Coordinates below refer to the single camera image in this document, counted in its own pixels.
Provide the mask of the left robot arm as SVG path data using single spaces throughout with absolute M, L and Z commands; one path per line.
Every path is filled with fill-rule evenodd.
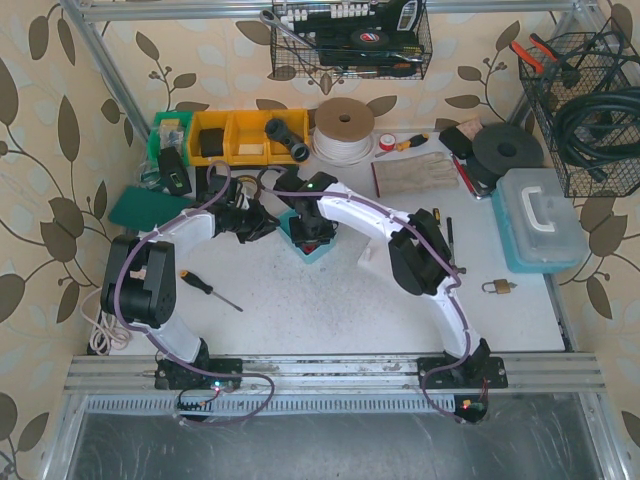
M 206 178 L 202 204 L 141 237 L 112 241 L 100 298 L 101 309 L 124 328 L 145 335 L 171 361 L 194 367 L 204 341 L 175 312 L 176 260 L 221 233 L 233 233 L 244 244 L 279 226 L 258 199 L 238 199 L 239 180 L 226 162 L 213 162 Z

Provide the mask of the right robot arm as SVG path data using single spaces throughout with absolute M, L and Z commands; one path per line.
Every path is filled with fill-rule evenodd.
M 289 220 L 292 243 L 302 251 L 328 244 L 338 225 L 382 241 L 399 287 L 428 298 L 440 309 L 438 330 L 452 368 L 463 378 L 477 376 L 489 359 L 490 348 L 471 326 L 460 303 L 461 279 L 434 216 L 424 209 L 410 214 L 388 208 L 325 172 L 303 180 L 296 168 L 273 169 L 280 176 L 269 192 L 296 212 Z

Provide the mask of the light blue plastic box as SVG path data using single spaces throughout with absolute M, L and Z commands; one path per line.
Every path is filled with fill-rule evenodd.
M 336 239 L 330 240 L 328 244 L 313 247 L 310 251 L 306 251 L 297 247 L 293 243 L 289 225 L 289 220 L 296 217 L 297 215 L 291 209 L 286 210 L 284 213 L 279 215 L 278 220 L 280 222 L 280 225 L 278 227 L 278 231 L 284 241 L 288 244 L 288 246 L 305 264 L 312 264 L 319 260 L 322 256 L 326 255 L 334 247 Z

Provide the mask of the small hammer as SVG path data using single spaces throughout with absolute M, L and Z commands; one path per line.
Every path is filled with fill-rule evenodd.
M 453 230 L 453 221 L 451 217 L 447 217 L 446 218 L 446 229 L 447 229 L 447 241 L 448 241 L 448 247 L 449 247 L 449 251 L 450 251 L 450 264 L 452 266 L 452 268 L 456 271 L 456 273 L 458 274 L 466 274 L 467 270 L 465 267 L 459 267 L 456 263 L 456 259 L 455 259 L 455 248 L 454 248 L 454 230 Z

